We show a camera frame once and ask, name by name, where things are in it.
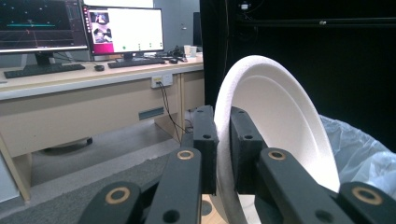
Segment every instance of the desktop screen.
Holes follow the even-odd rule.
[[[0,1],[0,53],[87,48],[78,0]]]
[[[92,55],[163,50],[159,8],[83,6]]]

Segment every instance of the screw hole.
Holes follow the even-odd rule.
[[[283,153],[280,152],[280,151],[270,151],[270,152],[268,153],[268,156],[269,156],[271,159],[274,159],[274,160],[277,160],[277,161],[283,161],[283,160],[286,159],[286,155],[283,154]]]
[[[323,211],[323,210],[316,211],[315,216],[317,216],[319,221],[321,221],[323,223],[333,223],[333,221],[334,221],[334,217],[332,216],[332,214],[330,214],[326,211]]]
[[[163,221],[166,223],[175,223],[180,219],[180,213],[176,210],[170,210],[163,214]]]
[[[362,202],[372,205],[380,205],[382,203],[382,197],[372,189],[356,187],[352,189],[352,193]]]
[[[194,157],[194,153],[188,150],[179,151],[177,157],[183,161],[187,161]]]

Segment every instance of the desk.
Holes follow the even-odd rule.
[[[165,88],[170,113],[182,127],[184,111],[205,103],[201,57],[117,69],[104,63],[104,72],[95,72],[93,63],[84,66],[0,84],[0,149],[25,201],[30,199],[32,152],[132,125],[143,118],[139,115],[163,108],[161,89],[150,87],[151,77],[173,75],[174,84]],[[0,71],[0,80],[5,80],[5,70]],[[176,136],[166,110],[146,119],[155,119]]]

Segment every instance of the gray carpet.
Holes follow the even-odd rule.
[[[0,223],[78,223],[84,208],[100,189],[117,181],[129,181],[142,186],[162,173],[167,159],[168,155],[165,155],[145,161],[128,170],[5,217]]]

